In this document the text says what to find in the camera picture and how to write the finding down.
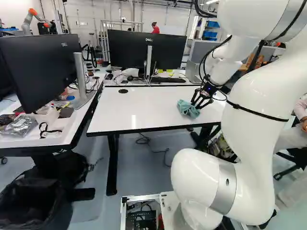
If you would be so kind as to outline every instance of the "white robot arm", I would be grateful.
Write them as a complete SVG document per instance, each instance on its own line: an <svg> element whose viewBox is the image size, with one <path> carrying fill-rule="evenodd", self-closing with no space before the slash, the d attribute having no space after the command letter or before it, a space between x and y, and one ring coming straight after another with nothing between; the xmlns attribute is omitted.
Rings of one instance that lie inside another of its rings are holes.
<svg viewBox="0 0 307 230"><path fill-rule="evenodd" d="M215 86L227 82L260 40L289 43L280 59L243 76L228 96L222 132L239 163L193 149L183 149L175 156L172 185L182 215L194 230L216 228L223 215L259 225L273 213L274 146L296 100L307 90L306 2L219 3L219 24L233 38L208 56L205 67Z"/></svg>

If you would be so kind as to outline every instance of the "clear plastic bag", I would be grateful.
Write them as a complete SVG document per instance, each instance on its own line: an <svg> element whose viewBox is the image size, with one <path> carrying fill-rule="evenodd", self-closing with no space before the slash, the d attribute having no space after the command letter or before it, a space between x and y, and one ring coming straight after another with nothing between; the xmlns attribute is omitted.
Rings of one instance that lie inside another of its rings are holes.
<svg viewBox="0 0 307 230"><path fill-rule="evenodd" d="M34 117L20 114L13 122L9 123L4 130L0 131L0 133L24 137L35 126L37 126L37 122Z"/></svg>

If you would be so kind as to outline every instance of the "ceiling light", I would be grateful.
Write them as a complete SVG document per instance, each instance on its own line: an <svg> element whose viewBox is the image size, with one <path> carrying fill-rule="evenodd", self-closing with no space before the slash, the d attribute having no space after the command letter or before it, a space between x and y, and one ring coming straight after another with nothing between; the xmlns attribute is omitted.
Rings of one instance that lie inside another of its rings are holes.
<svg viewBox="0 0 307 230"><path fill-rule="evenodd" d="M218 2L218 1L220 1L220 0L210 0L210 1L207 1L206 4L210 5L210 4Z"/></svg>

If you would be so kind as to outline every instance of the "teal cloth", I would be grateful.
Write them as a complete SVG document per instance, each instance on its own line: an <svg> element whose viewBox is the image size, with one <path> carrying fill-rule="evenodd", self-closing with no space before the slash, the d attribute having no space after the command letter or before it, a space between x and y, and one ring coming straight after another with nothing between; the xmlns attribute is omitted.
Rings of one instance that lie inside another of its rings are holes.
<svg viewBox="0 0 307 230"><path fill-rule="evenodd" d="M177 102L177 108L181 114L187 115L192 119L195 119L201 114L199 109L196 109L195 106L191 105L190 102L186 102L184 100L179 100Z"/></svg>

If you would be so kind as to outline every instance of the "black monitor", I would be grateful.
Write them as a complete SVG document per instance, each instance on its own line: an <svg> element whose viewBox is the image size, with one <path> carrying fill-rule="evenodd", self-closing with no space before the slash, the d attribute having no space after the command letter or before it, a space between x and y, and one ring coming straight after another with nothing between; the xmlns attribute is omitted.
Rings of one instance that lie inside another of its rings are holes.
<svg viewBox="0 0 307 230"><path fill-rule="evenodd" d="M0 38L0 62L26 113L44 106L76 78L76 34Z"/></svg>
<svg viewBox="0 0 307 230"><path fill-rule="evenodd" d="M4 64L0 61L0 101L12 92L13 86L4 70Z"/></svg>
<svg viewBox="0 0 307 230"><path fill-rule="evenodd" d="M111 66L143 69L152 46L151 68L179 69L187 37L108 30L108 40Z"/></svg>

